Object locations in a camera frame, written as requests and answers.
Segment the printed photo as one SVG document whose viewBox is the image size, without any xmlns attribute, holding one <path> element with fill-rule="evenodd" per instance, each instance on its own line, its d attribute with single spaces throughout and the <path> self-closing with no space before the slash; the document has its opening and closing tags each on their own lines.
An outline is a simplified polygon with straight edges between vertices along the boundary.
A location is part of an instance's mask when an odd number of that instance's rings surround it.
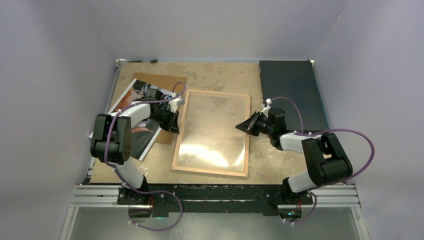
<svg viewBox="0 0 424 240">
<path fill-rule="evenodd" d="M 164 90 L 150 83 L 145 83 L 140 80 L 133 79 L 130 86 L 128 86 L 126 89 L 127 92 L 120 96 L 120 98 L 114 103 L 112 108 L 106 114 L 111 114 L 119 109 L 123 109 L 134 100 L 142 98 L 150 89 L 158 89 L 166 96 L 170 95 L 172 92 L 175 92 L 174 90 Z M 146 156 L 150 147 L 153 145 L 161 130 L 163 129 L 160 128 L 159 124 L 150 119 L 142 120 L 134 124 L 131 130 L 130 157 L 142 160 Z"/>
</svg>

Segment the brown backing board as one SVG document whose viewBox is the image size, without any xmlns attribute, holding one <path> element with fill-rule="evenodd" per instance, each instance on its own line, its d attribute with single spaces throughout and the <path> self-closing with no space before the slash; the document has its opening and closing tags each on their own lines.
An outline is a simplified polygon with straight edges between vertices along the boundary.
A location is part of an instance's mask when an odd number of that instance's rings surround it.
<svg viewBox="0 0 424 240">
<path fill-rule="evenodd" d="M 151 74 L 143 72 L 135 72 L 133 78 L 151 84 L 153 86 L 159 87 L 161 89 L 172 91 L 173 87 L 178 83 L 186 83 L 187 78 L 183 76 L 173 76 L 173 75 L 160 75 L 160 74 Z M 155 143 L 159 144 L 171 144 L 174 139 L 174 134 L 161 130 L 155 139 Z"/>
</svg>

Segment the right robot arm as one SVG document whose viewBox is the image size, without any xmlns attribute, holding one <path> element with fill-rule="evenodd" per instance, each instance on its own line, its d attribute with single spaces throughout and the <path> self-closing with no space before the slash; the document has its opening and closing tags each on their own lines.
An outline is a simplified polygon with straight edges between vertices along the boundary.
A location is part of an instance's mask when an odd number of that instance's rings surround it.
<svg viewBox="0 0 424 240">
<path fill-rule="evenodd" d="M 271 107 L 265 112 L 256 111 L 235 128 L 255 137 L 267 135 L 270 144 L 278 150 L 303 154 L 306 171 L 282 181 L 280 196 L 288 204 L 298 200 L 301 193 L 353 174 L 352 164 L 334 133 L 313 136 L 290 132 L 285 112 L 280 107 Z"/>
</svg>

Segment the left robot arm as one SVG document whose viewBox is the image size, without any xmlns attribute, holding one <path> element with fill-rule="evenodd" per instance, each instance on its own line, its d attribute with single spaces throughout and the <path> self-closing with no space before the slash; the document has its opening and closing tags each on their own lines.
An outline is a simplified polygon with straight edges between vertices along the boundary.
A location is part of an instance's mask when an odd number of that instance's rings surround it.
<svg viewBox="0 0 424 240">
<path fill-rule="evenodd" d="M 149 89 L 128 106 L 95 117 L 90 154 L 112 168 L 127 190 L 123 195 L 138 205 L 146 203 L 153 194 L 166 194 L 167 191 L 150 191 L 145 176 L 130 161 L 132 128 L 140 121 L 152 120 L 162 130 L 178 135 L 178 108 L 183 103 L 181 93 L 165 95 L 158 89 Z"/>
</svg>

